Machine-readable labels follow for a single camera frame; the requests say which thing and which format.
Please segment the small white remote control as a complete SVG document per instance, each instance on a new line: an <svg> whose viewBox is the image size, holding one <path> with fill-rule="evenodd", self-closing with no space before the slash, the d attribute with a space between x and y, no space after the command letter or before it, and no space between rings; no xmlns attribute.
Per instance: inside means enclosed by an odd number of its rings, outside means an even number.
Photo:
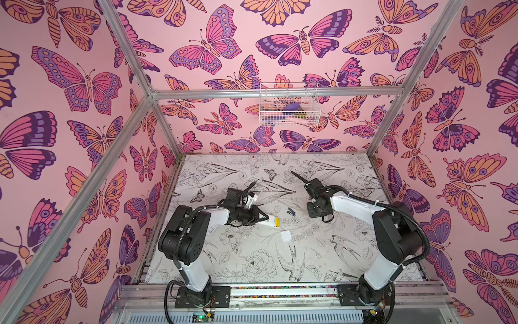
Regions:
<svg viewBox="0 0 518 324"><path fill-rule="evenodd" d="M268 216L267 218L262 218L262 219L260 219L258 224L265 225L265 226L268 226L271 228L277 228L277 227L275 227L275 216Z"/></svg>

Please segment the white battery cover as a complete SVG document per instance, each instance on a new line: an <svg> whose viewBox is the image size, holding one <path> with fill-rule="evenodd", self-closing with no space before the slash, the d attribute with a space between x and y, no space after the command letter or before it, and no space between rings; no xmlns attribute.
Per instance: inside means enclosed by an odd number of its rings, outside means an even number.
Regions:
<svg viewBox="0 0 518 324"><path fill-rule="evenodd" d="M289 230L280 233L283 242L291 242L293 240L292 233Z"/></svg>

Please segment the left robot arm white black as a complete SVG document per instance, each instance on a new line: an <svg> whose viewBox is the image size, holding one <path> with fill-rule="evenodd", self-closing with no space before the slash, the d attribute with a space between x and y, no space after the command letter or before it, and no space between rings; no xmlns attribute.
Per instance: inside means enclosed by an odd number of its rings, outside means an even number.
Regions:
<svg viewBox="0 0 518 324"><path fill-rule="evenodd" d="M193 303L205 305L212 298L212 279L198 261L207 235L221 226L239 228L269 220L255 205L255 185L253 182L244 190L229 188L226 198L216 205L180 205L163 230L157 248L177 267Z"/></svg>

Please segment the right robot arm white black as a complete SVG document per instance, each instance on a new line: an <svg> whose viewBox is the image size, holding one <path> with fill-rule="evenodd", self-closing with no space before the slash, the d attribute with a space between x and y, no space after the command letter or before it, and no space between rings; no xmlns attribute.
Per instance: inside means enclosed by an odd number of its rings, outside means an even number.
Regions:
<svg viewBox="0 0 518 324"><path fill-rule="evenodd" d="M325 186L314 178L304 182L310 197L307 209L311 218L324 218L335 212L346 213L374 228L379 253L370 268L360 276L357 293L365 305L382 299L386 289L410 264L425 259L430 241L402 202L387 205L349 193L341 186Z"/></svg>

